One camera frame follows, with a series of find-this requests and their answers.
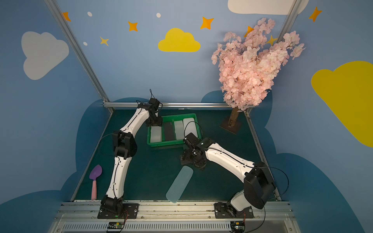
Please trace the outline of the clear frosted pencil case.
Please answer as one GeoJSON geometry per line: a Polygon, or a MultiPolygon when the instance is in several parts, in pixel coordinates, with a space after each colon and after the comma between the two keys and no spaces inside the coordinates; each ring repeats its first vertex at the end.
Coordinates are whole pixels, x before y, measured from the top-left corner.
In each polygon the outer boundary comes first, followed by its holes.
{"type": "Polygon", "coordinates": [[[183,121],[175,121],[174,122],[174,129],[175,129],[175,137],[176,140],[183,140],[184,139],[184,124],[183,121]]]}
{"type": "Polygon", "coordinates": [[[152,126],[150,133],[150,143],[159,143],[162,141],[162,127],[152,126]]]}

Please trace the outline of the black pencil case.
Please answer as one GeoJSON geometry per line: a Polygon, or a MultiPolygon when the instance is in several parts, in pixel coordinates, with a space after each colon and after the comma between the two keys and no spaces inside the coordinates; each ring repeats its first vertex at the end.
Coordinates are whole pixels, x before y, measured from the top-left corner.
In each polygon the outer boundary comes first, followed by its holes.
{"type": "Polygon", "coordinates": [[[174,127],[172,122],[164,122],[163,124],[164,128],[164,135],[166,141],[174,141],[175,140],[175,134],[174,134],[174,127]]]}

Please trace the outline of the green plastic storage tray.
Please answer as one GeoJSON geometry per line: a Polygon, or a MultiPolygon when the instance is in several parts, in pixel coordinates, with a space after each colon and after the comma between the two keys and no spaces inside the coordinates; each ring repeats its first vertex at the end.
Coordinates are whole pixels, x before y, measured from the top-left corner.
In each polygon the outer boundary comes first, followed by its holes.
{"type": "Polygon", "coordinates": [[[184,138],[193,133],[202,138],[201,127],[195,113],[163,116],[162,126],[149,126],[147,144],[151,147],[183,144],[184,138]]]}

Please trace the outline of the white opaque pencil case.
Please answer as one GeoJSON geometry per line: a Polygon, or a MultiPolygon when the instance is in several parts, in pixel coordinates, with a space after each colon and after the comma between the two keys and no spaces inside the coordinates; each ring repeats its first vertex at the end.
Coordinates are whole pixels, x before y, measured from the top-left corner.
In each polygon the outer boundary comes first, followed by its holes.
{"type": "Polygon", "coordinates": [[[183,125],[184,125],[184,137],[186,137],[190,133],[198,137],[196,122],[194,118],[189,117],[189,118],[183,119],[183,125]]]}

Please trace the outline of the light teal frosted pencil case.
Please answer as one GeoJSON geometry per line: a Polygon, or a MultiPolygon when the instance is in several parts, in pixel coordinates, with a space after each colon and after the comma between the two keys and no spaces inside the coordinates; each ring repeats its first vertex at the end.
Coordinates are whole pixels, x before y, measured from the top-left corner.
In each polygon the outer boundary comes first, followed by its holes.
{"type": "Polygon", "coordinates": [[[193,169],[188,166],[183,166],[168,192],[166,193],[166,199],[172,203],[177,203],[182,194],[184,193],[189,181],[193,176],[193,169]]]}

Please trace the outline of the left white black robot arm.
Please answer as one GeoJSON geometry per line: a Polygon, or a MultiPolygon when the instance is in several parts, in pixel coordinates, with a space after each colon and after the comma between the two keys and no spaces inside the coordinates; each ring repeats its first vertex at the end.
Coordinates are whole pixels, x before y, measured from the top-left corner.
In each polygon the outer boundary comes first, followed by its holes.
{"type": "Polygon", "coordinates": [[[159,107],[163,104],[154,97],[147,103],[140,102],[134,115],[118,131],[112,134],[114,168],[106,195],[101,201],[98,213],[99,219],[124,218],[123,207],[124,184],[128,168],[138,147],[135,136],[140,127],[145,123],[147,126],[161,126],[163,118],[159,114],[159,107]]]}

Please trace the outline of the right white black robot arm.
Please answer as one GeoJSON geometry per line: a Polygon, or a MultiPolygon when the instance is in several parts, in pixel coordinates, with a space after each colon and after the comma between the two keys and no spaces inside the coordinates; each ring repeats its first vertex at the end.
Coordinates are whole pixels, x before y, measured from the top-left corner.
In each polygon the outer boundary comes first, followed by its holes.
{"type": "Polygon", "coordinates": [[[270,168],[265,163],[245,160],[215,141],[209,138],[198,139],[193,133],[188,134],[183,142],[187,149],[180,158],[182,165],[192,164],[204,170],[207,161],[211,161],[231,172],[243,183],[243,190],[228,201],[228,206],[236,211],[249,206],[264,208],[276,189],[270,168]]]}

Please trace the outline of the purple pink toy shovel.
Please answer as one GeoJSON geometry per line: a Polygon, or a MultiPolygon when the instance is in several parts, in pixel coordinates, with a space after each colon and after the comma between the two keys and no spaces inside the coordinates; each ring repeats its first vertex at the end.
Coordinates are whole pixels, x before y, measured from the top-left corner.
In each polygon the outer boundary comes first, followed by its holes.
{"type": "Polygon", "coordinates": [[[92,180],[91,200],[97,199],[97,178],[100,177],[102,171],[102,167],[100,165],[96,165],[89,175],[89,178],[92,180]]]}

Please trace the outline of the right small circuit board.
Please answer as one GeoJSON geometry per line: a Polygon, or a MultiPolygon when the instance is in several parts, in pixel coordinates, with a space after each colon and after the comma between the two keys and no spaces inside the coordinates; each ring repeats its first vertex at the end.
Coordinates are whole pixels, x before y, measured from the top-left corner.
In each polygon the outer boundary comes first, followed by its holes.
{"type": "Polygon", "coordinates": [[[230,233],[244,233],[245,223],[240,221],[231,221],[230,229],[230,233]]]}

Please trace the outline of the small circuit board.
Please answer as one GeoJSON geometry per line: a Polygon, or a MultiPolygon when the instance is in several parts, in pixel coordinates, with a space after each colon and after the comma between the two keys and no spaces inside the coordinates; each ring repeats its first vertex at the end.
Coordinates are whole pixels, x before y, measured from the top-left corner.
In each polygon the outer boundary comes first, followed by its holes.
{"type": "Polygon", "coordinates": [[[230,229],[230,233],[244,233],[245,223],[240,221],[231,221],[230,229]]]}
{"type": "Polygon", "coordinates": [[[124,228],[125,222],[109,222],[107,225],[107,233],[121,233],[124,228]]]}

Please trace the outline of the pink artificial blossom tree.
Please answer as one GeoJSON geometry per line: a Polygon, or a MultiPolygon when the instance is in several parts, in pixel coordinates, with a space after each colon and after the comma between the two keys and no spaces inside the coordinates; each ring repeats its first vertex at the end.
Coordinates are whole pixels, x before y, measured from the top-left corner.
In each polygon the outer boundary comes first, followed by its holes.
{"type": "Polygon", "coordinates": [[[218,44],[212,54],[212,63],[219,65],[223,100],[232,108],[221,127],[231,133],[236,133],[241,126],[237,121],[239,113],[262,103],[282,66],[289,59],[299,57],[305,49],[296,31],[284,34],[279,42],[268,39],[274,27],[274,20],[262,18],[244,39],[228,32],[224,44],[218,44]]]}

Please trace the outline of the left small circuit board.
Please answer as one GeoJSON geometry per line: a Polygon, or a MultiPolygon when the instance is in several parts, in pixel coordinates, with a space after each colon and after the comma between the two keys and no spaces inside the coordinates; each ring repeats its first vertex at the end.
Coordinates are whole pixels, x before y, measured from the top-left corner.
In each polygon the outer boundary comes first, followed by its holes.
{"type": "Polygon", "coordinates": [[[121,233],[124,228],[125,222],[109,222],[107,225],[107,233],[121,233]]]}

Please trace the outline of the aluminium back frame bar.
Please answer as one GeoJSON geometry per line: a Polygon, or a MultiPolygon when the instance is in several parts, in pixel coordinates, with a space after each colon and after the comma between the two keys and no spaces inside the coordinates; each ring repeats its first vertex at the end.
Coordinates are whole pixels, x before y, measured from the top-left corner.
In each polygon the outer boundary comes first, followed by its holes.
{"type": "MultiPolygon", "coordinates": [[[[137,102],[103,102],[106,108],[133,108],[137,102]]],[[[164,108],[230,108],[226,103],[163,103],[164,108]]]]}

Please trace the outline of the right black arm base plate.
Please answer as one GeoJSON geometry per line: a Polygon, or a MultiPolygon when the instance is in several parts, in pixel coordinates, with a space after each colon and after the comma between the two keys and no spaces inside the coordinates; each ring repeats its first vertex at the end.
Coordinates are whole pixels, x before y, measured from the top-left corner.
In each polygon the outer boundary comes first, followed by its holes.
{"type": "Polygon", "coordinates": [[[214,203],[214,212],[215,218],[254,218],[252,206],[238,211],[231,204],[218,202],[214,203]]]}

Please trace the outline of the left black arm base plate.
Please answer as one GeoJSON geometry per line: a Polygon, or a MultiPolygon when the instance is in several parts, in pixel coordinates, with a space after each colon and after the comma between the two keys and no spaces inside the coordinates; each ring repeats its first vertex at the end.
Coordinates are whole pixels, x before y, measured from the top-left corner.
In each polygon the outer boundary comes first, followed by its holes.
{"type": "Polygon", "coordinates": [[[139,210],[137,203],[117,203],[102,205],[98,212],[98,219],[136,219],[139,210]]]}

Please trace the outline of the left aluminium frame post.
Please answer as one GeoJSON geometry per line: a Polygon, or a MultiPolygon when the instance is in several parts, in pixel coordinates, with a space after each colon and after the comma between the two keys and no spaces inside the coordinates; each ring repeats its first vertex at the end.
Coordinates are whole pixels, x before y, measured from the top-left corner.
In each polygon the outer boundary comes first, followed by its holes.
{"type": "Polygon", "coordinates": [[[75,37],[73,30],[70,28],[68,21],[65,19],[63,12],[61,11],[57,1],[52,0],[45,0],[45,4],[47,5],[49,11],[53,15],[54,19],[56,20],[58,26],[62,30],[63,34],[65,35],[67,41],[69,42],[70,46],[72,47],[74,53],[76,54],[78,60],[80,61],[81,65],[83,66],[85,72],[87,73],[88,77],[90,78],[92,84],[94,85],[96,91],[98,92],[99,96],[103,100],[103,103],[110,102],[108,95],[104,91],[102,84],[100,83],[95,71],[93,70],[91,64],[89,63],[86,55],[82,47],[80,46],[77,38],[75,37]]]}

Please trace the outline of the aluminium frame post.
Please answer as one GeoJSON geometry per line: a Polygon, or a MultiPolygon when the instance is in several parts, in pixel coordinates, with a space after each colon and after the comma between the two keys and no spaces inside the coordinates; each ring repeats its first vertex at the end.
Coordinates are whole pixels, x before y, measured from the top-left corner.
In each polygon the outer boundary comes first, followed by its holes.
{"type": "Polygon", "coordinates": [[[283,40],[283,36],[286,34],[286,33],[289,33],[298,14],[299,14],[299,9],[300,9],[300,6],[302,4],[302,0],[294,0],[291,7],[290,7],[290,10],[289,10],[289,13],[284,21],[284,24],[282,25],[282,28],[279,32],[279,35],[278,35],[278,38],[277,40],[275,41],[275,43],[278,43],[280,41],[283,40]]]}
{"type": "Polygon", "coordinates": [[[45,4],[47,5],[49,11],[53,15],[54,19],[56,20],[58,26],[62,30],[63,34],[65,35],[67,41],[69,42],[70,46],[72,47],[74,53],[76,54],[78,60],[80,61],[81,65],[83,66],[85,72],[87,73],[88,77],[90,78],[92,84],[94,85],[96,91],[98,92],[99,96],[103,100],[103,103],[110,102],[108,95],[104,91],[102,84],[100,83],[95,71],[93,70],[91,64],[89,63],[86,55],[82,47],[80,46],[77,38],[75,37],[73,30],[70,28],[68,21],[65,19],[63,12],[61,11],[57,1],[52,0],[45,0],[45,4]]]}

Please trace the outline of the aluminium front rail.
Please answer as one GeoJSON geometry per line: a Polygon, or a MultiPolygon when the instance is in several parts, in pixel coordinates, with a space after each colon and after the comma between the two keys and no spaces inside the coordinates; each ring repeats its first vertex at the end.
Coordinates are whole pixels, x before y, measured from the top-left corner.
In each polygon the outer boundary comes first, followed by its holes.
{"type": "Polygon", "coordinates": [[[299,233],[288,202],[252,207],[254,218],[215,218],[214,203],[222,201],[126,201],[139,204],[136,219],[98,219],[97,201],[63,203],[50,233],[106,233],[109,222],[125,222],[121,233],[230,233],[230,222],[245,223],[244,233],[299,233]]]}

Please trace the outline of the right aluminium frame post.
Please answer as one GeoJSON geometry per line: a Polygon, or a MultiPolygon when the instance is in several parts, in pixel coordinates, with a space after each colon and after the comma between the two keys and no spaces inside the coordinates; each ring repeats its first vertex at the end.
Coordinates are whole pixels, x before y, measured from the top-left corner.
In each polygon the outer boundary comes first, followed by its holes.
{"type": "Polygon", "coordinates": [[[278,35],[278,38],[277,40],[275,41],[275,43],[278,43],[280,41],[283,40],[283,36],[286,34],[286,33],[289,33],[298,14],[299,14],[299,9],[300,9],[300,6],[302,4],[302,0],[294,0],[291,7],[290,7],[290,10],[289,10],[289,13],[284,21],[284,24],[282,25],[282,28],[279,32],[279,35],[278,35]]]}

